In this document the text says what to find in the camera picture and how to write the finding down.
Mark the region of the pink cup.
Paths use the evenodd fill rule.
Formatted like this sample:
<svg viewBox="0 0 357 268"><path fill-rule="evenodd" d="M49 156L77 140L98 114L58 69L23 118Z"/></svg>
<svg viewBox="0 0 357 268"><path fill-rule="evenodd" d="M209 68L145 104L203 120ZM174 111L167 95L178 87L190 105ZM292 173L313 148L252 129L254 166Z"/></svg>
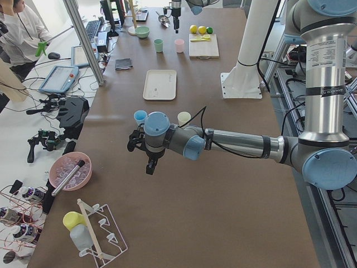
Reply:
<svg viewBox="0 0 357 268"><path fill-rule="evenodd" d="M183 39L176 39L174 41L175 44L175 50L177 53L182 53L184 51L185 48L185 40Z"/></svg>

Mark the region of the cream cup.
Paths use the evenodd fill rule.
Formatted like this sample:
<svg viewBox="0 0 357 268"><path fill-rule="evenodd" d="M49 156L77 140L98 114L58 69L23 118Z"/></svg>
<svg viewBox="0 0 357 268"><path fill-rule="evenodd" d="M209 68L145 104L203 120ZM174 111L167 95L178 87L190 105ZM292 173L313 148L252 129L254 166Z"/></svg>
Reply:
<svg viewBox="0 0 357 268"><path fill-rule="evenodd" d="M177 115L178 125L182 127L191 119L191 114L187 111L182 111Z"/></svg>

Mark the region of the yellow lemon outer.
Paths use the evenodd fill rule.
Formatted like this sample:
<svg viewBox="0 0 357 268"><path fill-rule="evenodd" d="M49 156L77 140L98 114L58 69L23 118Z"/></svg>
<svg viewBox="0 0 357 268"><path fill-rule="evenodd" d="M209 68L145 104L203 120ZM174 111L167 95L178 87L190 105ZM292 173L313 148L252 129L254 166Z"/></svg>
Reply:
<svg viewBox="0 0 357 268"><path fill-rule="evenodd" d="M191 25L190 26L190 33L191 34L196 34L197 33L198 27L196 25Z"/></svg>

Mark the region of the green lime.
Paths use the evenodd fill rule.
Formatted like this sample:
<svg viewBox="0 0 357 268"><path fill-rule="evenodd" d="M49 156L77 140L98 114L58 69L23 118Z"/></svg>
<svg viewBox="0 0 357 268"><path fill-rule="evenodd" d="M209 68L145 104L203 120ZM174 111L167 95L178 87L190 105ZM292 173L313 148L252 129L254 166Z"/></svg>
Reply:
<svg viewBox="0 0 357 268"><path fill-rule="evenodd" d="M207 27L207 28L206 28L206 33L207 33L207 34L213 34L213 32L214 32L214 30L213 30L212 27Z"/></svg>

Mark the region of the wooden mug tree stand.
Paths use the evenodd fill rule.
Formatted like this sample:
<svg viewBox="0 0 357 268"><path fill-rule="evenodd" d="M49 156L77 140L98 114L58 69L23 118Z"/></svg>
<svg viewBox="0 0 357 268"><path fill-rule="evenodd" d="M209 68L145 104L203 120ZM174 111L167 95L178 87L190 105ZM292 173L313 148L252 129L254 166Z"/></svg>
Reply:
<svg viewBox="0 0 357 268"><path fill-rule="evenodd" d="M133 26L130 26L128 28L128 33L131 36L136 36L136 30L139 27L139 25L137 24L137 21L136 21L136 11L135 11L135 8L134 8L134 4L133 4L132 0L126 0L126 3L128 3L129 9L131 11L131 15L127 15L127 17L131 17L132 21L133 21Z"/></svg>

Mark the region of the grey folded cloth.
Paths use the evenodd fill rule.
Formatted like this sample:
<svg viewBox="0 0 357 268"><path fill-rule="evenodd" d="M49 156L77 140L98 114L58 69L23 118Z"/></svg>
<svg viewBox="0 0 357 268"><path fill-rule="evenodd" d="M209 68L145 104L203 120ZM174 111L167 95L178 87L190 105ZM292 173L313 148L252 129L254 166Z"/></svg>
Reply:
<svg viewBox="0 0 357 268"><path fill-rule="evenodd" d="M115 60L115 70L127 70L132 67L131 58L116 59Z"/></svg>

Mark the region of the metal muddler tube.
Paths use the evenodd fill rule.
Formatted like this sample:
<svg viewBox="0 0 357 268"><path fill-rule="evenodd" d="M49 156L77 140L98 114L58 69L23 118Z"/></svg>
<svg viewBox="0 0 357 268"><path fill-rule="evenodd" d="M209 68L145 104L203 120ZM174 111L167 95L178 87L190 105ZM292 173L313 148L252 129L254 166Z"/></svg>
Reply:
<svg viewBox="0 0 357 268"><path fill-rule="evenodd" d="M85 165L84 160L79 160L79 162L74 166L74 168L68 173L66 178L52 191L51 196L55 197L60 191L66 186L66 184L73 178L73 176Z"/></svg>

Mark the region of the black keyboard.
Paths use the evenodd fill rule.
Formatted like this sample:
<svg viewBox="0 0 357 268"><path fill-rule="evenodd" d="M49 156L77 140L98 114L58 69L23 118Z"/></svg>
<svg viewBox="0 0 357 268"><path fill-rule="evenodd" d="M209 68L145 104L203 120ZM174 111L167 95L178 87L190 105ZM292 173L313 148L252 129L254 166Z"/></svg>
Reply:
<svg viewBox="0 0 357 268"><path fill-rule="evenodd" d="M101 27L101 22L99 20L89 21L86 24L85 31L90 40L97 36L100 27Z"/></svg>

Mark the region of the pink bowl with ice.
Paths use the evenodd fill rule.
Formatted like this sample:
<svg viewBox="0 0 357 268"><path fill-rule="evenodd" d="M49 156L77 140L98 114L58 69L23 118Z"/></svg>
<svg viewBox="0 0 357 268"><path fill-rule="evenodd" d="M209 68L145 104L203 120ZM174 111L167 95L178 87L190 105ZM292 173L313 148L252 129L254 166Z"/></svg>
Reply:
<svg viewBox="0 0 357 268"><path fill-rule="evenodd" d="M50 169L49 182L56 188L83 160L84 165L73 175L63 190L70 192L82 188L88 183L92 175L92 164L88 155L83 152L69 152L57 159Z"/></svg>

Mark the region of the clear cup on rack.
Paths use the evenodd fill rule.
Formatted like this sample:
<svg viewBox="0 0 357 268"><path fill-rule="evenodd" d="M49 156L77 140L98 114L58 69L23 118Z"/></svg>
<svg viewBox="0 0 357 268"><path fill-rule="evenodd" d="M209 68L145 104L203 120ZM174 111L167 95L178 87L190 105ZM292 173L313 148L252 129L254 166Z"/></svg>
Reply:
<svg viewBox="0 0 357 268"><path fill-rule="evenodd" d="M91 248L94 244L87 226L83 224L76 225L70 231L70 238L79 251L82 251L86 248Z"/></svg>

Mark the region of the blue teach pendant far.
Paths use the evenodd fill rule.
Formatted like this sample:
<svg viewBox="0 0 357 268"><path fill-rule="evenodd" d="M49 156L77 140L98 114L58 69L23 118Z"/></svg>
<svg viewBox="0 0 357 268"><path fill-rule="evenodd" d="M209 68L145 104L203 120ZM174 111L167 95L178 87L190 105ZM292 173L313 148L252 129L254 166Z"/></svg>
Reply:
<svg viewBox="0 0 357 268"><path fill-rule="evenodd" d="M78 68L89 66L85 51L80 45L71 48L71 66L77 66Z"/></svg>

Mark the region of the blue teach pendant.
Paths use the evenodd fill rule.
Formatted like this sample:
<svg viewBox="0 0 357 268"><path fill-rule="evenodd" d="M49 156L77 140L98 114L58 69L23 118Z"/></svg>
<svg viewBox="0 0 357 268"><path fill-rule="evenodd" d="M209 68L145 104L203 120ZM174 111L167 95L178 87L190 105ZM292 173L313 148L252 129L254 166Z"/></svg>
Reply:
<svg viewBox="0 0 357 268"><path fill-rule="evenodd" d="M38 91L65 93L72 87L78 73L79 68L77 66L54 66Z"/></svg>
<svg viewBox="0 0 357 268"><path fill-rule="evenodd" d="M71 66L77 66L78 68L89 66L85 51L80 45L71 48Z"/></svg>

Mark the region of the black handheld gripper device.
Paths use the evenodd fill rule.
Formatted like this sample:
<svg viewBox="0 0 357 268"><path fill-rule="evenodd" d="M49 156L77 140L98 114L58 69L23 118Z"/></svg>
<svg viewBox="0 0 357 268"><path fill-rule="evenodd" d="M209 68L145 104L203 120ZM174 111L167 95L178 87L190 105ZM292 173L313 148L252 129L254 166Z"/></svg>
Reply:
<svg viewBox="0 0 357 268"><path fill-rule="evenodd" d="M33 163L35 159L34 148L39 143L42 144L43 149L47 151L56 150L57 146L65 139L65 135L57 135L55 131L38 130L37 135L34 135L27 140L30 145L27 162Z"/></svg>

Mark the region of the blue teach pendant near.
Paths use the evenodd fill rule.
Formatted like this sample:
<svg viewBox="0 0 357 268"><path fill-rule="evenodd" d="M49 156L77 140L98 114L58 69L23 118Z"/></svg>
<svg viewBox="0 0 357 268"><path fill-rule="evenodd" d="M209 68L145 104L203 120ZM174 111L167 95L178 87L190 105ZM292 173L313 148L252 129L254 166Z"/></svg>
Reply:
<svg viewBox="0 0 357 268"><path fill-rule="evenodd" d="M77 66L54 66L38 91L65 93L72 87L78 73L79 68Z"/></svg>

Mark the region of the person in white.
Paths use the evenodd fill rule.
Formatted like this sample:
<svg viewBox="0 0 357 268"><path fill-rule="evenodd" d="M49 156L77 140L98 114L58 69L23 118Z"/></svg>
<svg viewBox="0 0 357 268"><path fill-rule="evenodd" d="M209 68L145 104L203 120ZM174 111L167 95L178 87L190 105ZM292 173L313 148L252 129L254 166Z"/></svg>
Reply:
<svg viewBox="0 0 357 268"><path fill-rule="evenodd" d="M24 80L38 61L38 44L52 36L25 1L2 0L1 22L8 30L1 37L1 47L9 57L10 69Z"/></svg>

